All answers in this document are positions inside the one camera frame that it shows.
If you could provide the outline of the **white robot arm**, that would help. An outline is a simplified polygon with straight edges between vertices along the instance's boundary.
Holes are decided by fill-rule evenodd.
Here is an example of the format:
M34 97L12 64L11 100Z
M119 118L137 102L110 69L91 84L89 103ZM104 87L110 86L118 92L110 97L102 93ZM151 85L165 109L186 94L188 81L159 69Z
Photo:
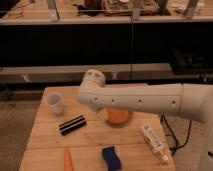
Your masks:
M93 111L118 108L138 112L179 116L205 125L198 171L213 171L213 85L160 84L106 86L105 75L88 70L76 93L79 103Z

